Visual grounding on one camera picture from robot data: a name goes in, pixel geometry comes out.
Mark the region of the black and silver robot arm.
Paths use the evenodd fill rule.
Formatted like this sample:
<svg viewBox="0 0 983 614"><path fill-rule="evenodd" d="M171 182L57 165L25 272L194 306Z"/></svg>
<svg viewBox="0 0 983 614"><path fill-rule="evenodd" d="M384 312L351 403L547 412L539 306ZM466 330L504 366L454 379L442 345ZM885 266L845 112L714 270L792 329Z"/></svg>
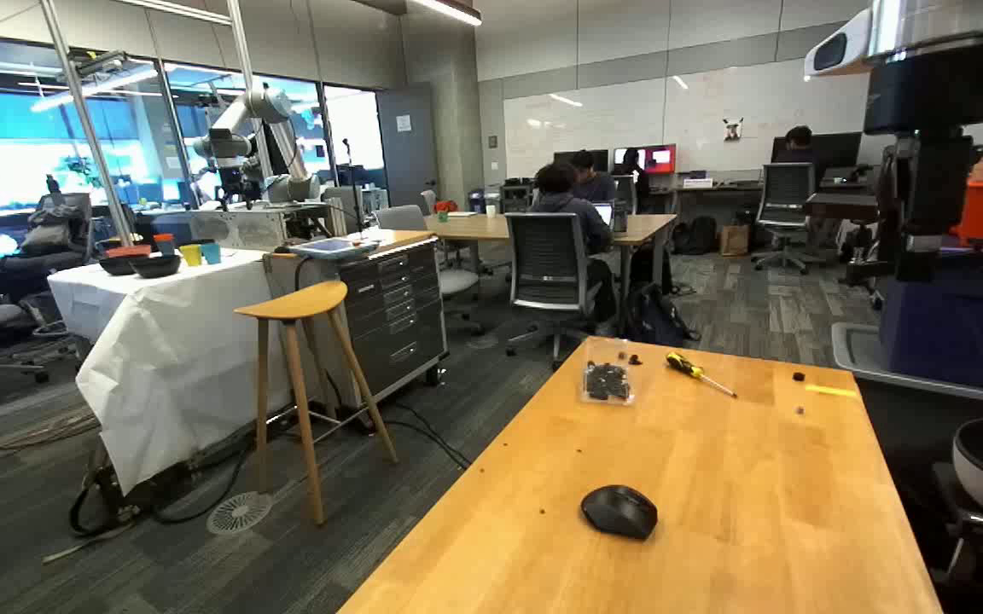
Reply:
<svg viewBox="0 0 983 614"><path fill-rule="evenodd" d="M862 133L892 137L892 233L878 272L929 281L961 223L983 123L983 0L869 0L803 59L807 78L862 77Z"/></svg>

